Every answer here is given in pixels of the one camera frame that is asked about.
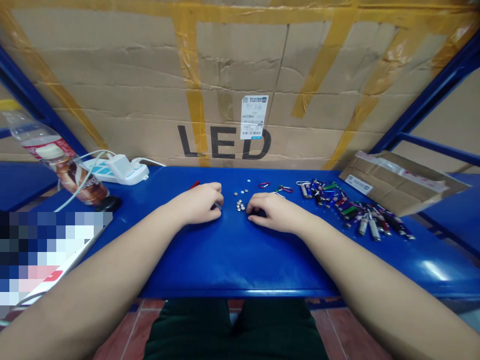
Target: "red tile floor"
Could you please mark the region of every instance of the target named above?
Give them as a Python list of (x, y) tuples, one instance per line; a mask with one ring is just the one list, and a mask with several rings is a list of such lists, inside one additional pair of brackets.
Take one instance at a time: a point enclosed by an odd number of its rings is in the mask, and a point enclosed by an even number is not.
[[(98, 349), (94, 360), (140, 360), (152, 323), (163, 300), (139, 300), (138, 310), (129, 312), (110, 338)], [(243, 300), (229, 300), (231, 313), (239, 313)], [(392, 360), (347, 308), (314, 310), (318, 332), (330, 360)]]

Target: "blue tabletop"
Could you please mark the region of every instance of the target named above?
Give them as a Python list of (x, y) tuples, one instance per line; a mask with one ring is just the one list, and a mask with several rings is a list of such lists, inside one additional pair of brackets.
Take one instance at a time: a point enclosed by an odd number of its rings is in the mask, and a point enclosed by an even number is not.
[(451, 174), (472, 185), (423, 211), (430, 219), (452, 232), (460, 244), (480, 257), (480, 174)]
[[(137, 185), (106, 183), (112, 195), (122, 198), (123, 205), (85, 258), (158, 206), (188, 190), (195, 181), (216, 181), (222, 184), (225, 198), (222, 216), (210, 223), (184, 227), (171, 242), (140, 297), (337, 296), (334, 283), (298, 237), (257, 226), (247, 220), (244, 211), (237, 211), (238, 199), (248, 203), (253, 194), (263, 191), (258, 188), (259, 183), (271, 182), (272, 186), (265, 191), (273, 191), (276, 185), (293, 187), (293, 193), (282, 192), (287, 199), (322, 217), (434, 296), (480, 298), (480, 269), (414, 219), (403, 220), (417, 240), (408, 241), (394, 234), (383, 236), (382, 242), (374, 242), (368, 235), (357, 237), (352, 230), (345, 230), (335, 210), (319, 208), (313, 200), (303, 199), (295, 185), (296, 181), (312, 178), (336, 181), (351, 199), (368, 201), (340, 180), (338, 174), (338, 171), (312, 170), (150, 167), (149, 179)], [(69, 196), (62, 190), (36, 211), (53, 211)], [(63, 211), (92, 209), (72, 201)]]
[(12, 212), (53, 189), (59, 178), (39, 162), (0, 162), (0, 210)]

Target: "forearm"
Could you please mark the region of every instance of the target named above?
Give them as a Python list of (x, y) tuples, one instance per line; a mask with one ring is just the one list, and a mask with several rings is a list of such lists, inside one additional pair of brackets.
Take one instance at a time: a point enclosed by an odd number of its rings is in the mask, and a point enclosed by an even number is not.
[(2, 332), (5, 358), (81, 359), (94, 351), (181, 227), (164, 205), (79, 265)]
[(298, 235), (349, 308), (392, 354), (480, 359), (479, 335), (442, 303), (322, 219), (309, 220)]

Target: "beverage bottle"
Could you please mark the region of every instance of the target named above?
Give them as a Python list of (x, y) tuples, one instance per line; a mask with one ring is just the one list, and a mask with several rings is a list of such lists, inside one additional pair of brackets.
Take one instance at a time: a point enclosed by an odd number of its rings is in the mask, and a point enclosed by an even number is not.
[[(88, 174), (87, 170), (54, 143), (37, 148), (36, 153), (57, 174), (63, 187), (72, 194), (78, 190)], [(95, 206), (109, 195), (110, 192), (104, 184), (90, 174), (76, 197), (86, 205)]]
[(0, 112), (8, 121), (11, 135), (18, 140), (30, 154), (42, 163), (46, 163), (37, 154), (37, 149), (48, 144), (57, 145), (77, 164), (83, 164), (77, 153), (67, 144), (58, 132), (40, 121), (33, 119), (15, 100), (0, 100)]

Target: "green shorts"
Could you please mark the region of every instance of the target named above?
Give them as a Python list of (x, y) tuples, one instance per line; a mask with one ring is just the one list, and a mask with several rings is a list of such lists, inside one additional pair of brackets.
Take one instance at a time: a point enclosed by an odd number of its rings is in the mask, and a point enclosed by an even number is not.
[(172, 299), (153, 323), (145, 359), (328, 359), (303, 299), (245, 300), (232, 326), (226, 299)]

